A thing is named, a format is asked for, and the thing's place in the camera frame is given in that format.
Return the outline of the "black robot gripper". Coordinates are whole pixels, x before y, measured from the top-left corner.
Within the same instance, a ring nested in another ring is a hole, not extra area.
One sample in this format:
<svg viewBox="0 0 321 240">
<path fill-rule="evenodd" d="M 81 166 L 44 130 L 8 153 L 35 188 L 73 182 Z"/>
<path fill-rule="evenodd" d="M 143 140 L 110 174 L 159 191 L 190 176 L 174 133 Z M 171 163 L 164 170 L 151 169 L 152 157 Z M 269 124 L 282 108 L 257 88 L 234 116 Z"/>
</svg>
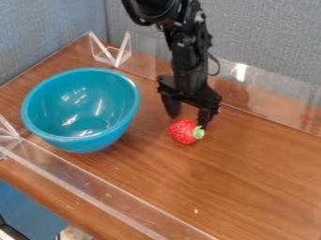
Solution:
<svg viewBox="0 0 321 240">
<path fill-rule="evenodd" d="M 207 84 L 208 76 L 208 60 L 191 71 L 174 71 L 171 75 L 159 75 L 158 93 L 171 118 L 180 113 L 182 104 L 187 103 L 199 109 L 198 125 L 206 128 L 213 119 L 213 115 L 218 114 L 221 108 L 221 95 L 210 88 Z"/>
</svg>

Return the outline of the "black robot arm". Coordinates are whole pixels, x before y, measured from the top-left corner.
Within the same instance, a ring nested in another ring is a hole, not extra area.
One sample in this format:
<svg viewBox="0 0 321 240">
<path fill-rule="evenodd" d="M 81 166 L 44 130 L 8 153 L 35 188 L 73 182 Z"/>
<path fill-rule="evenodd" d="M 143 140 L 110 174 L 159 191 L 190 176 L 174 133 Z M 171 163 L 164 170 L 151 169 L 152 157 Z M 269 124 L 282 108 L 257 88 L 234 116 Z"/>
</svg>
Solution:
<svg viewBox="0 0 321 240">
<path fill-rule="evenodd" d="M 131 20 L 154 25 L 164 34 L 171 52 L 172 75 L 159 75 L 158 93 L 170 117 L 180 113 L 182 103 L 199 109 L 198 125 L 207 127 L 219 113 L 222 97 L 208 86 L 208 76 L 221 71 L 208 52 L 211 34 L 199 0 L 122 0 Z"/>
</svg>

